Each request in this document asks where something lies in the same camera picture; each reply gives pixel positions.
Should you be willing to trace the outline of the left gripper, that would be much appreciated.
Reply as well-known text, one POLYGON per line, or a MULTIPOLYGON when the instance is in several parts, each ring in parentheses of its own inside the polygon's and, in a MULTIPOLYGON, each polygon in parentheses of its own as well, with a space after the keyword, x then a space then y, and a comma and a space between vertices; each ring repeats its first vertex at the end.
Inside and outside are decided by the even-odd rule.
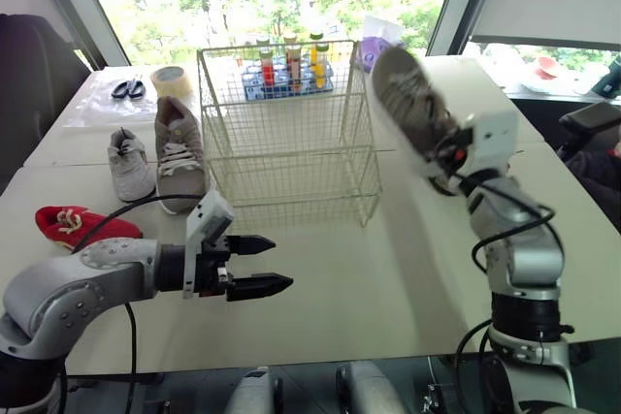
POLYGON ((196 256, 194 292, 201 298, 226 294, 227 302, 262 299, 276 295, 294 283, 294 279, 278 273, 257 273, 233 278, 226 265, 231 254, 257 255, 276 247, 258 235, 230 235, 215 241, 204 239, 196 256))

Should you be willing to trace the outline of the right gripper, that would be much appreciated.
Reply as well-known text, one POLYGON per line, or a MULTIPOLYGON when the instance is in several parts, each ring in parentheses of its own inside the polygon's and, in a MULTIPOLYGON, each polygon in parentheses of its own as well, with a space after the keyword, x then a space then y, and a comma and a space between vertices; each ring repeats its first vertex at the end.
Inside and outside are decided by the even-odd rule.
POLYGON ((466 162, 468 149, 474 140, 472 128, 451 131, 438 142, 438 165, 452 176, 466 162))

